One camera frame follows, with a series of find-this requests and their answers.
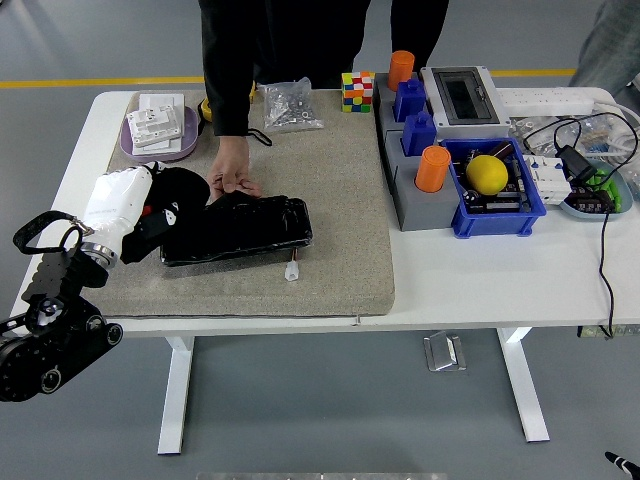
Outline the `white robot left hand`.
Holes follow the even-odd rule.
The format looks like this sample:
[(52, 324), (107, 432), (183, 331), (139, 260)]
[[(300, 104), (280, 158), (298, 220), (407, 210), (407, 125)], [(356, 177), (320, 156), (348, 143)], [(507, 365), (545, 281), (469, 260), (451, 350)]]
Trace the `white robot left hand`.
[(150, 162), (100, 176), (84, 213), (89, 232), (81, 249), (114, 263), (122, 254), (145, 257), (157, 248), (177, 221), (168, 207), (145, 207), (153, 183), (166, 169)]

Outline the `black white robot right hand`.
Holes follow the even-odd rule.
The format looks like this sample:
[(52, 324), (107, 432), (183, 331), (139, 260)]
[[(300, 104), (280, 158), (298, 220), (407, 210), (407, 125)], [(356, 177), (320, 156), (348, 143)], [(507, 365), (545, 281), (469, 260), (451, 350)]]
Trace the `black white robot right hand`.
[(632, 479), (638, 479), (640, 477), (640, 466), (627, 460), (613, 452), (606, 451), (605, 458), (612, 464), (617, 466), (624, 473), (628, 474)]

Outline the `person's right hand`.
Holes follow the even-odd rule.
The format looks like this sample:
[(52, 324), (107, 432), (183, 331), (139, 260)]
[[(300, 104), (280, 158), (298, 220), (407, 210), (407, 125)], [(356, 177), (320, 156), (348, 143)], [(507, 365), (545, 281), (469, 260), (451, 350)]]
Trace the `person's right hand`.
[(249, 145), (245, 137), (219, 137), (219, 148), (206, 179), (212, 201), (236, 191), (254, 198), (262, 196), (260, 185), (249, 179)]

